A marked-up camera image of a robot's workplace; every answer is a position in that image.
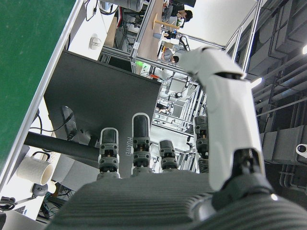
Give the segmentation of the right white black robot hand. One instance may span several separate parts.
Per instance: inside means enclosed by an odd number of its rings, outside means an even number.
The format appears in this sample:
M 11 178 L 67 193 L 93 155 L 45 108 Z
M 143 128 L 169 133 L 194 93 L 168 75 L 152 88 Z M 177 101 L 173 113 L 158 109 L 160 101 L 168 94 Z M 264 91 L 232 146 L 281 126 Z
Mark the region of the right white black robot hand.
M 161 144 L 162 173 L 149 168 L 148 116 L 132 119 L 130 178 L 102 172 L 84 185 L 48 230 L 304 230 L 307 212 L 277 196 L 265 175 L 250 82 L 225 52 L 200 47 L 180 66 L 205 89 L 207 115 L 196 117 L 199 172 L 178 170 Z

